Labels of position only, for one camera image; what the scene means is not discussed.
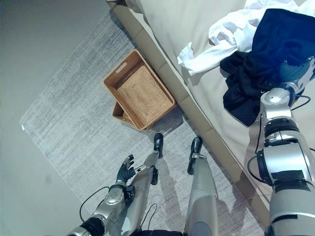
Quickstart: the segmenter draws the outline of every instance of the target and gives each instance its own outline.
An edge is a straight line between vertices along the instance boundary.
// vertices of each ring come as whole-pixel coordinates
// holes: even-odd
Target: mattress
[[[269,208],[272,189],[270,186],[254,180],[247,171],[248,160],[255,155],[259,133],[259,121],[251,127],[242,125],[223,107],[223,95],[227,91],[225,78],[218,67],[196,75],[181,68],[177,63],[178,53],[189,43],[195,56],[211,47],[208,40],[209,27],[227,13],[242,9],[245,0],[127,0],[129,6],[137,13],[144,15],[145,21],[152,29],[160,47],[181,74],[182,84],[194,98],[205,117],[221,136],[236,162],[248,176],[257,194],[261,196]],[[308,84],[304,95],[312,96],[315,81]],[[310,147],[315,148],[315,103],[311,101],[306,106],[293,111],[300,131],[306,137]],[[260,137],[259,147],[262,147],[263,137]],[[252,172],[259,176],[256,161],[252,162]]]

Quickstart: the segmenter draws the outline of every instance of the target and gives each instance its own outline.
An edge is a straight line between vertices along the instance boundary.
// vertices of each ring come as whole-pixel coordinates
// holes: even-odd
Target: pile of clothes
[[[250,126],[261,95],[302,77],[315,56],[315,18],[283,9],[267,9],[253,37],[252,50],[236,51],[220,63],[228,74],[224,107]]]
[[[247,0],[209,29],[214,44],[193,57],[191,43],[178,63],[191,75],[220,65],[227,77],[224,107],[250,126],[260,110],[260,97],[279,84],[302,77],[314,65],[315,0]]]

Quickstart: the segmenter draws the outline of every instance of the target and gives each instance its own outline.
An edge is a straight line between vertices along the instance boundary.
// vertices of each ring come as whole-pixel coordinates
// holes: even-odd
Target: gray rug
[[[21,118],[21,125],[80,200],[111,185],[121,162],[134,154],[135,166],[152,151],[156,132],[164,135],[159,182],[148,206],[157,203],[151,229],[183,231],[192,176],[186,173],[197,135],[179,107],[140,132],[111,116],[115,103],[102,79],[135,46],[108,12]],[[262,229],[247,202],[203,147],[218,189],[221,236],[257,236]],[[92,212],[104,194],[87,203]]]

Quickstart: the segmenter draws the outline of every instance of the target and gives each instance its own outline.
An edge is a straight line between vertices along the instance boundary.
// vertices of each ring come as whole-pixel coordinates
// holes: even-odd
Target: woven basket
[[[144,130],[175,106],[175,99],[137,50],[106,78],[117,100],[113,116]]]

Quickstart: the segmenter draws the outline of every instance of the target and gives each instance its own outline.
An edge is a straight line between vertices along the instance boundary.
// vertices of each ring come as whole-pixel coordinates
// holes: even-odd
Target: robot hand
[[[121,184],[123,186],[126,186],[126,183],[129,179],[131,179],[135,174],[135,170],[131,165],[133,165],[133,155],[130,155],[127,157],[121,167],[118,170],[117,178],[116,178],[116,184]]]
[[[314,78],[315,58],[308,58],[301,66],[290,66],[283,62],[280,66],[280,78],[284,84],[293,88],[295,94],[303,92]]]

